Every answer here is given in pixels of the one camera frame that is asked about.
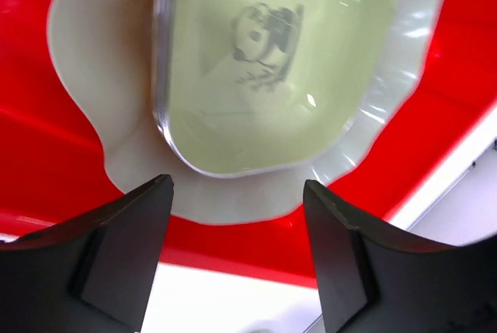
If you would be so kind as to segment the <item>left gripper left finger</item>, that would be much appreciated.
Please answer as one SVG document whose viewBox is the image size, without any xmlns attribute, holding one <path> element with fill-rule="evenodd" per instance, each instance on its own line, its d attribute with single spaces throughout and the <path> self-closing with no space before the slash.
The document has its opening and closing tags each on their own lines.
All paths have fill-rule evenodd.
<svg viewBox="0 0 497 333">
<path fill-rule="evenodd" d="M 170 218 L 159 175 L 110 203 L 1 245 L 3 332 L 139 332 Z"/>
</svg>

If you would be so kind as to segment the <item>green panda plate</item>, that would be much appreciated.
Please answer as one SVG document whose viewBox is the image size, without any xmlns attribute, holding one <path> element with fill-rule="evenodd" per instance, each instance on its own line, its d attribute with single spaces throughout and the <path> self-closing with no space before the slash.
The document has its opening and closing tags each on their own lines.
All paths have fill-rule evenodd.
<svg viewBox="0 0 497 333">
<path fill-rule="evenodd" d="M 271 172 L 343 134 L 398 0 L 153 0 L 152 109 L 174 153 L 213 178 Z"/>
</svg>

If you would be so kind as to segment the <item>large green scalloped bowl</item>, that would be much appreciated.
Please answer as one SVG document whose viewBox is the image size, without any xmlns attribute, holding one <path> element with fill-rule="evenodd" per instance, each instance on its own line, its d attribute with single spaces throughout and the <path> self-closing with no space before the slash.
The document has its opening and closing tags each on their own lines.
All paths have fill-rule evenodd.
<svg viewBox="0 0 497 333">
<path fill-rule="evenodd" d="M 172 212 L 200 224 L 257 223 L 301 204 L 307 180 L 354 170 L 418 88 L 443 0 L 398 0 L 386 48 L 343 134 L 299 165 L 230 179 L 189 168 L 152 109 L 153 0 L 53 0 L 47 38 L 61 83 L 103 146 L 108 179 L 124 193 L 160 174 L 174 181 Z"/>
</svg>

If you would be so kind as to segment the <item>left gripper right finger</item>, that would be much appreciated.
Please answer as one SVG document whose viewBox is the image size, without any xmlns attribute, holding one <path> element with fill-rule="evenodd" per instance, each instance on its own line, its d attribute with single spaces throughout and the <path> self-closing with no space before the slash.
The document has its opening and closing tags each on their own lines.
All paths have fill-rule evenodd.
<svg viewBox="0 0 497 333">
<path fill-rule="evenodd" d="M 496 239 L 403 231 L 314 180 L 304 215 L 327 332 L 494 332 Z"/>
</svg>

